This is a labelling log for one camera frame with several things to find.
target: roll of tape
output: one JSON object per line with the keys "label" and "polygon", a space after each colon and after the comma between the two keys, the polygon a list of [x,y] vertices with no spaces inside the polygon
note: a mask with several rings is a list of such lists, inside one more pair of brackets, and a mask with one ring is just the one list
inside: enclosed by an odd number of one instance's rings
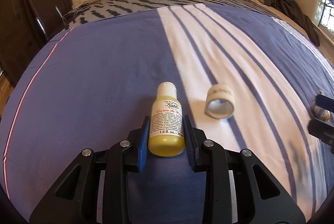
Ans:
{"label": "roll of tape", "polygon": [[225,84],[215,84],[206,96],[205,112],[216,119],[230,118],[235,109],[233,90]]}

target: lotion bottle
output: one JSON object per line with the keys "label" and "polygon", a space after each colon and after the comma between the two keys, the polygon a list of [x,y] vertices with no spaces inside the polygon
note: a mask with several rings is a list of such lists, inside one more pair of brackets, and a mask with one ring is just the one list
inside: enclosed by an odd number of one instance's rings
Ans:
{"label": "lotion bottle", "polygon": [[158,156],[176,156],[184,149],[182,108],[176,87],[170,82],[159,85],[151,113],[149,150]]}

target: pink stripe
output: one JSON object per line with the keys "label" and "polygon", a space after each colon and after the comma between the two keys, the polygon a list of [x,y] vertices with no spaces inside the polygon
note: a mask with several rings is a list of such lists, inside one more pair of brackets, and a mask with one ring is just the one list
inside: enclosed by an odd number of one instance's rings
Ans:
{"label": "pink stripe", "polygon": [[16,113],[15,113],[15,116],[14,116],[14,119],[13,119],[13,122],[12,122],[12,126],[10,128],[10,131],[9,131],[9,136],[8,136],[8,139],[7,139],[7,144],[6,144],[6,148],[5,148],[5,152],[4,152],[4,160],[3,160],[3,175],[4,175],[4,178],[5,178],[5,187],[6,187],[6,192],[7,192],[7,196],[8,198],[10,199],[10,196],[9,196],[9,191],[8,191],[8,183],[7,183],[7,173],[6,173],[6,161],[7,161],[7,151],[8,151],[8,145],[9,145],[9,141],[10,141],[10,138],[12,136],[12,132],[13,132],[13,129],[14,129],[14,126],[15,126],[15,122],[16,122],[16,119],[17,119],[17,116],[18,116],[18,113],[20,111],[20,108],[21,108],[21,105],[22,105],[22,102],[29,90],[29,87],[31,86],[32,82],[34,81],[34,79],[36,78],[37,74],[40,72],[40,70],[42,69],[42,67],[44,66],[44,64],[48,61],[48,59],[51,57],[52,53],[54,52],[54,50],[56,49],[58,43],[63,40],[65,38],[65,36],[71,31],[73,30],[70,29],[67,33],[64,34],[64,36],[53,46],[52,50],[50,51],[49,55],[47,56],[47,58],[44,60],[43,64],[41,64],[41,66],[39,67],[39,69],[36,71],[36,73],[34,74],[34,76],[32,77],[32,79],[30,80],[28,86],[26,87],[24,93],[23,93],[23,96],[20,100],[20,103],[19,103],[19,106],[17,107],[17,110],[16,110]]}

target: striped blanket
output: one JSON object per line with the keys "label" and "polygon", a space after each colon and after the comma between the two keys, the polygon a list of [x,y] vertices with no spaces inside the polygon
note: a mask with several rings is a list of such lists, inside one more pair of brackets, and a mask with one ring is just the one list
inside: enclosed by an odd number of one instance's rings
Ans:
{"label": "striped blanket", "polygon": [[229,5],[237,8],[252,10],[267,16],[276,17],[272,12],[249,0],[101,0],[94,3],[87,11],[79,14],[66,29],[95,20],[126,15],[149,9],[175,5],[191,5],[197,3]]}
{"label": "striped blanket", "polygon": [[[94,21],[38,53],[0,124],[0,183],[18,211],[28,219],[82,149],[107,149],[139,128],[164,81],[176,85],[193,125],[225,149],[251,149],[306,220],[315,213],[333,185],[334,157],[307,125],[319,90],[334,98],[334,70],[287,23],[218,4]],[[235,94],[228,120],[204,113],[216,83]],[[148,154],[144,171],[128,178],[134,223],[201,223],[205,174],[191,171],[185,152]]]}

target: yellow liquid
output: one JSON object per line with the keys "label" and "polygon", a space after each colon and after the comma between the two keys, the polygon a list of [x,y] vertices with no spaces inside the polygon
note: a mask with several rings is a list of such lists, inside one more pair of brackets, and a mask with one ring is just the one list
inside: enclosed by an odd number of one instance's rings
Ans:
{"label": "yellow liquid", "polygon": [[[153,106],[157,101],[165,99],[175,101],[181,106],[181,104],[178,102],[176,98],[170,96],[162,96],[157,98],[157,100],[153,103]],[[150,152],[158,156],[163,156],[163,157],[176,156],[179,155],[184,150],[184,138],[171,134],[153,136],[152,138],[150,137],[148,140],[148,148]]]}

